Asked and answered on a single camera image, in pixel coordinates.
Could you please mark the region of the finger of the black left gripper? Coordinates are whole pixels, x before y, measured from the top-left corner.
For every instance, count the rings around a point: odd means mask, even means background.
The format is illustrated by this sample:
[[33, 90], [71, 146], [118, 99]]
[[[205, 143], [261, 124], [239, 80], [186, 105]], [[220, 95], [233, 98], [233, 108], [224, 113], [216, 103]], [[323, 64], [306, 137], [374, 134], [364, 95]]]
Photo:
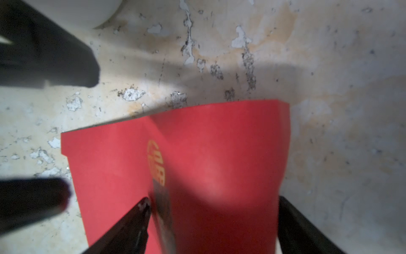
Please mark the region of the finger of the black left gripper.
[[62, 178], [1, 180], [1, 235], [64, 212], [71, 190]]
[[23, 1], [1, 1], [1, 86], [91, 88], [100, 67], [90, 47]]

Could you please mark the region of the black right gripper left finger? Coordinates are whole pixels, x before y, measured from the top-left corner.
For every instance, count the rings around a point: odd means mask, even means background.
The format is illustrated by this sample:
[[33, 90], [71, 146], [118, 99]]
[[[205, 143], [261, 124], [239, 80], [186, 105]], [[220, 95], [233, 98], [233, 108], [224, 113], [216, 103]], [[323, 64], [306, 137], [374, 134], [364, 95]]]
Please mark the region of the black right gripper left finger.
[[151, 201], [142, 198], [84, 254], [143, 254], [148, 242]]

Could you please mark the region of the red envelope gold sticker back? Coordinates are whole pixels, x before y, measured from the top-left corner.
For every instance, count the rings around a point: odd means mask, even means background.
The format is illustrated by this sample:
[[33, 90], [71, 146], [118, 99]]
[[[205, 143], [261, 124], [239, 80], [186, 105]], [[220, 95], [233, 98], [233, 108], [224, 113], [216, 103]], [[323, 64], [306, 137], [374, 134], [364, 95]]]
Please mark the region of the red envelope gold sticker back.
[[176, 109], [64, 132], [89, 244], [141, 198], [148, 254], [272, 254], [290, 144], [278, 100]]

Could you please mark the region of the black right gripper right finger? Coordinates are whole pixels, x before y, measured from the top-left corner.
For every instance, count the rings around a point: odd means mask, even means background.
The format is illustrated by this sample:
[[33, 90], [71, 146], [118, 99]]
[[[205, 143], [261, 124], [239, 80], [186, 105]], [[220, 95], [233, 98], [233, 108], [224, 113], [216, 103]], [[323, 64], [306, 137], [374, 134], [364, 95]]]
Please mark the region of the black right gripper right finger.
[[284, 254], [344, 254], [285, 197], [279, 197], [278, 239]]

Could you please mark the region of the white plastic storage box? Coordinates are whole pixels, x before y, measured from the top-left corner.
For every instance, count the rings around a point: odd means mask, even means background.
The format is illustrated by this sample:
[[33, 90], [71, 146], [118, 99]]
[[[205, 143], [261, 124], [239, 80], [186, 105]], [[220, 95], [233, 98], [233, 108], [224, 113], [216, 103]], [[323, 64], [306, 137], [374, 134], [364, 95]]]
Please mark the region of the white plastic storage box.
[[27, 0], [25, 3], [64, 28], [95, 28], [119, 9], [122, 0]]

